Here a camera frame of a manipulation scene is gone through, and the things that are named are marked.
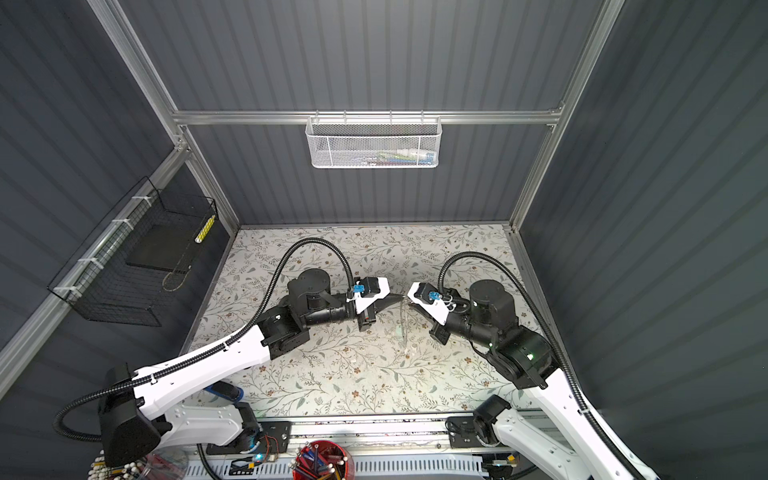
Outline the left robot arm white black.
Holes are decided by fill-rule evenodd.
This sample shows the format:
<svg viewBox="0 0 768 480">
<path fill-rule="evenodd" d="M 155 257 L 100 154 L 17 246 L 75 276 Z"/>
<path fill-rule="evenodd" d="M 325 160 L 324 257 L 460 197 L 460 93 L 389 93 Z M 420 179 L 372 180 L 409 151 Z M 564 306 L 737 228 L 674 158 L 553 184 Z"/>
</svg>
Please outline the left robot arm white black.
<svg viewBox="0 0 768 480">
<path fill-rule="evenodd" d="M 308 269 L 287 284 L 279 302 L 241 328 L 205 347 L 165 363 L 113 369 L 109 381 L 148 378 L 148 383 L 101 400 L 98 415 L 105 463 L 120 467 L 159 448 L 210 444 L 239 453 L 261 453 L 267 441 L 252 408 L 244 401 L 219 407 L 185 407 L 191 394 L 230 375 L 262 366 L 307 343 L 313 326 L 353 320 L 368 329 L 380 311 L 399 303 L 384 277 L 353 281 L 334 294 L 329 274 Z"/>
</svg>

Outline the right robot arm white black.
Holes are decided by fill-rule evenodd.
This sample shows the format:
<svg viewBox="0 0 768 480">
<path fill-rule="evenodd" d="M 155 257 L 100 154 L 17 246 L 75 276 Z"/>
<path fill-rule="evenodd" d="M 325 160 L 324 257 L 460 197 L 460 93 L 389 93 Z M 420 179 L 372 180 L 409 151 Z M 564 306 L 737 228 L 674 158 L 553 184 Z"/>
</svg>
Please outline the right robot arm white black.
<svg viewBox="0 0 768 480">
<path fill-rule="evenodd" d="M 434 339 L 447 344 L 459 336 L 479 345 L 481 357 L 513 384 L 509 396 L 494 394 L 474 410 L 481 443 L 516 450 L 555 479 L 657 478 L 607 424 L 595 431 L 594 409 L 577 402 L 552 345 L 520 324 L 501 283 L 477 281 L 463 298 L 416 282 L 407 296 L 433 320 Z"/>
</svg>

